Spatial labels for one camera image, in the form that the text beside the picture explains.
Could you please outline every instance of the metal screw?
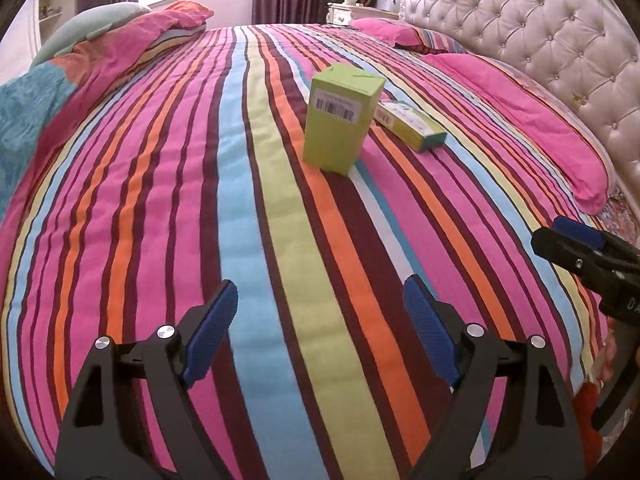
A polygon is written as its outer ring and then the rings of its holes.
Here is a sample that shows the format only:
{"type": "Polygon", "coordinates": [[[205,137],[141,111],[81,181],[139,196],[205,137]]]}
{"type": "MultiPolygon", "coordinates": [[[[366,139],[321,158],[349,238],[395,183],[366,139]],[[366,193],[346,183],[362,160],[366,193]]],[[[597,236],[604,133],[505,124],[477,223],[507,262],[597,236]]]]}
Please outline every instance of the metal screw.
{"type": "Polygon", "coordinates": [[[536,348],[544,348],[546,346],[546,341],[539,335],[535,335],[531,338],[531,344],[536,348]]]}
{"type": "Polygon", "coordinates": [[[163,325],[158,329],[160,339],[169,339],[173,334],[175,334],[175,328],[171,325],[163,325]]]}
{"type": "Polygon", "coordinates": [[[98,350],[102,350],[103,348],[107,348],[107,346],[109,346],[109,344],[111,343],[111,340],[103,335],[102,337],[99,337],[98,339],[95,340],[95,347],[98,350]]]}
{"type": "Polygon", "coordinates": [[[466,327],[466,333],[468,333],[471,337],[482,337],[484,335],[484,328],[482,328],[478,324],[471,324],[466,327]]]}

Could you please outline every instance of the green and yellow box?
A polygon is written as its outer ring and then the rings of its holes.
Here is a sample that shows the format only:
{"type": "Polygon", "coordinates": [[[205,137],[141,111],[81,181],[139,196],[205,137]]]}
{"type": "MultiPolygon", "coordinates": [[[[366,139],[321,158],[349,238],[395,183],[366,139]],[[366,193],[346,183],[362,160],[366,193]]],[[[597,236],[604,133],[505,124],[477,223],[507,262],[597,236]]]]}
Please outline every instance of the green and yellow box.
{"type": "Polygon", "coordinates": [[[442,124],[420,108],[403,101],[380,101],[374,117],[415,152],[440,146],[447,137],[442,124]]]}
{"type": "Polygon", "coordinates": [[[346,175],[360,156],[385,78],[338,63],[311,80],[306,113],[307,164],[346,175]]]}

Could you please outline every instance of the pink pillowcase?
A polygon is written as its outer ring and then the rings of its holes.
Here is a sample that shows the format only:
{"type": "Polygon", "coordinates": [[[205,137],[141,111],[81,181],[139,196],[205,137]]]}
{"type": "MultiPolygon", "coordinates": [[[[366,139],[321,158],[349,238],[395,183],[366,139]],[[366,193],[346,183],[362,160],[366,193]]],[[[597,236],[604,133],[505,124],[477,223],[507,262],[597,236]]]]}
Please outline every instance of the pink pillowcase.
{"type": "Polygon", "coordinates": [[[392,47],[411,50],[419,54],[466,54],[466,49],[446,34],[414,27],[407,22],[386,18],[361,18],[353,20],[351,27],[384,41],[392,47]]]}

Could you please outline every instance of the nightstand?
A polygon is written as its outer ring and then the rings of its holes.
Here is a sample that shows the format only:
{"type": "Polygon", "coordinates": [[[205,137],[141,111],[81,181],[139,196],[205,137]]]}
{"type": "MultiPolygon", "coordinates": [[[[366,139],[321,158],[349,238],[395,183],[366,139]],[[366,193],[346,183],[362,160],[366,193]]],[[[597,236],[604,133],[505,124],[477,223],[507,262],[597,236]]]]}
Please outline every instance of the nightstand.
{"type": "Polygon", "coordinates": [[[329,4],[329,13],[326,16],[326,22],[333,25],[346,26],[351,23],[351,20],[359,20],[360,18],[397,20],[398,14],[396,12],[389,12],[388,10],[376,9],[375,7],[329,4]]]}

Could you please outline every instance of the headboard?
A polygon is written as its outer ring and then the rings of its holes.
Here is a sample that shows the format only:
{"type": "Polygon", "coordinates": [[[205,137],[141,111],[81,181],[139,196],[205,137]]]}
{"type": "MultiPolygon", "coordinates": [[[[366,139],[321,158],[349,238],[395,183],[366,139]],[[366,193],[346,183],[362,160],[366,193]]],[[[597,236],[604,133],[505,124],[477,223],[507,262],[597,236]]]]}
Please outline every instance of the headboard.
{"type": "Polygon", "coordinates": [[[401,0],[401,20],[516,67],[567,105],[609,152],[638,216],[640,43],[603,0],[401,0]]]}

